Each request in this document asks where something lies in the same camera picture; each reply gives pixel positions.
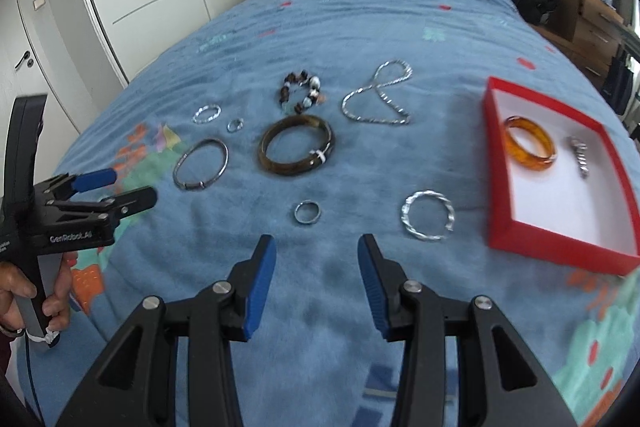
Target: bed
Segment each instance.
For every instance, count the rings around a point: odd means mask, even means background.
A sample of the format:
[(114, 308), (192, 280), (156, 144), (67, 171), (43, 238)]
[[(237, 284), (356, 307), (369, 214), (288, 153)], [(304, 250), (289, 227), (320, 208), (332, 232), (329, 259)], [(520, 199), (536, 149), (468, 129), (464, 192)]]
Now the bed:
[[(414, 69), (393, 87), (408, 126), (348, 120), (340, 102), (369, 83), (382, 62)], [(290, 71), (322, 80), (327, 100), (310, 113), (337, 136), (321, 168), (296, 178), (261, 170), (257, 144), (283, 118), (278, 92)], [(71, 326), (55, 349), (33, 353), (36, 392), (48, 425), (107, 339), (148, 295), (193, 296), (248, 257), (260, 234), (276, 238), (278, 261), (260, 329), (233, 345), (247, 427), (383, 427), (389, 424), (402, 346), (374, 329), (356, 260), (373, 232), (386, 256), (441, 296), (492, 296), (540, 359), (579, 425), (593, 426), (638, 361), (638, 273), (624, 280), (585, 273), (486, 246), (488, 172), (481, 97), (489, 76), (539, 90), (601, 121), (640, 194), (638, 153), (589, 81), (519, 17), (510, 0), (247, 0), (168, 49), (69, 149), (59, 172), (111, 166), (118, 182), (91, 197), (146, 184), (156, 207), (124, 220), (117, 242), (82, 251), (74, 267)], [(206, 103), (222, 115), (196, 125)], [(352, 108), (393, 116), (374, 94)], [(226, 124), (244, 118), (242, 131)], [(225, 174), (185, 192), (172, 181), (180, 155), (209, 136), (229, 147)], [(282, 161), (313, 136), (274, 142)], [(202, 150), (185, 173), (214, 172)], [(399, 210), (432, 188), (456, 208), (447, 241), (426, 244), (404, 230)], [(312, 227), (292, 219), (299, 201), (321, 203)], [(437, 206), (415, 219), (437, 227)], [(186, 425), (185, 346), (178, 357), (177, 422)], [(24, 357), (18, 361), (27, 399)], [(447, 425), (455, 424), (456, 362), (447, 349)]]

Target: silver screw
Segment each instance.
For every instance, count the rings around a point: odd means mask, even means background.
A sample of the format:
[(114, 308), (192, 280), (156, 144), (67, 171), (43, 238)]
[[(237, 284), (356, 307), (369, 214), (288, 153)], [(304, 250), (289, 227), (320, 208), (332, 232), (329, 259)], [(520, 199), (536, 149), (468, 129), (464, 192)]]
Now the silver screw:
[(494, 302), (489, 297), (487, 297), (486, 295), (479, 295), (474, 300), (474, 303), (481, 310), (490, 310), (491, 308), (494, 307)]
[(231, 283), (229, 281), (218, 281), (213, 285), (213, 292), (220, 295), (226, 295), (231, 291)]
[(404, 281), (402, 287), (409, 293), (420, 293), (422, 291), (422, 284), (412, 279)]
[(150, 297), (146, 297), (145, 300), (142, 301), (142, 307), (145, 310), (155, 310), (160, 305), (160, 299), (155, 295), (151, 295)]

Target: hand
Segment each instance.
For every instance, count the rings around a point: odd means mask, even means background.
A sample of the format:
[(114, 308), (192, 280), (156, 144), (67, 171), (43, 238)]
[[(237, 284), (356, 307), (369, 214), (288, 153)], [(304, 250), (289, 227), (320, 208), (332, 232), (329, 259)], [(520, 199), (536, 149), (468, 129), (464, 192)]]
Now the hand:
[[(53, 295), (42, 304), (51, 331), (65, 330), (69, 325), (69, 292), (71, 291), (71, 268), (69, 261), (78, 258), (77, 252), (65, 253), (60, 263), (60, 272), (53, 285)], [(11, 330), (20, 330), (24, 321), (14, 300), (14, 295), (33, 299), (36, 287), (11, 263), (0, 263), (0, 324)]]

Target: silver necklace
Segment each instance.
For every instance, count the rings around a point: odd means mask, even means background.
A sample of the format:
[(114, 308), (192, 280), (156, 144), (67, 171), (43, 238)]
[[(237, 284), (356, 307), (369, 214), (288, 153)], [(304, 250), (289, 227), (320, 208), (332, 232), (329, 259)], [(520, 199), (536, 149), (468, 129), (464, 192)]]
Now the silver necklace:
[[(402, 66), (404, 68), (404, 71), (402, 72), (402, 76), (399, 76), (398, 78), (390, 80), (389, 82), (384, 82), (383, 84), (378, 84), (377, 80), (378, 80), (378, 76), (380, 75), (380, 72), (383, 69), (385, 69), (386, 67), (388, 67), (388, 66), (390, 66), (392, 64), (399, 64), (400, 66)], [(369, 84), (369, 86), (361, 87), (360, 89), (356, 89), (355, 91), (351, 91), (347, 96), (344, 97), (344, 99), (342, 100), (342, 113), (347, 118), (350, 118), (351, 120), (354, 120), (354, 121), (357, 121), (357, 122), (385, 123), (385, 124), (388, 124), (388, 125), (406, 125), (406, 124), (408, 124), (409, 123), (409, 119), (411, 118), (411, 115), (406, 110), (404, 110), (402, 107), (400, 107), (398, 104), (394, 103), (394, 101), (391, 100), (391, 98), (388, 96), (388, 94), (386, 94), (382, 90), (382, 88), (383, 87), (388, 87), (388, 86), (393, 86), (395, 84), (399, 84), (400, 82), (404, 82), (405, 80), (408, 80), (411, 77), (412, 74), (414, 74), (414, 70), (404, 60), (390, 60), (388, 62), (385, 62), (384, 64), (381, 64), (378, 67), (378, 69), (376, 70), (376, 73), (374, 73), (373, 78), (371, 80), (371, 84)], [(398, 113), (400, 116), (402, 116), (402, 118), (399, 119), (399, 120), (386, 120), (386, 119), (383, 119), (383, 118), (369, 118), (368, 116), (358, 116), (357, 114), (353, 114), (352, 112), (350, 112), (347, 109), (347, 102), (349, 102), (349, 99), (352, 96), (355, 96), (356, 94), (360, 94), (360, 93), (363, 93), (365, 91), (368, 91), (369, 89), (375, 89), (376, 92), (378, 93), (378, 96), (380, 97), (380, 99), (382, 99), (382, 101), (384, 103), (386, 103), (386, 105), (391, 107), (396, 113)]]

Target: blue rubber tip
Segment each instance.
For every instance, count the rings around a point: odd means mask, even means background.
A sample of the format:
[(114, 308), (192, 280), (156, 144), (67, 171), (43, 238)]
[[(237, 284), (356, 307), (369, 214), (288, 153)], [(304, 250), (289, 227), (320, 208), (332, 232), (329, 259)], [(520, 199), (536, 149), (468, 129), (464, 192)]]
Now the blue rubber tip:
[(360, 275), (369, 300), (373, 323), (376, 325), (376, 329), (382, 333), (382, 337), (386, 339), (389, 332), (389, 322), (386, 318), (388, 302), (363, 237), (358, 241), (358, 265), (360, 265)]
[(76, 192), (88, 192), (94, 188), (113, 185), (118, 179), (118, 174), (113, 169), (102, 169), (101, 171), (80, 174), (71, 183), (71, 188)]
[(260, 326), (262, 312), (267, 303), (267, 294), (273, 277), (273, 270), (276, 266), (276, 242), (271, 237), (264, 249), (260, 267), (254, 278), (254, 286), (251, 288), (247, 303), (246, 314), (244, 316), (244, 325), (242, 330), (247, 340), (255, 333)]

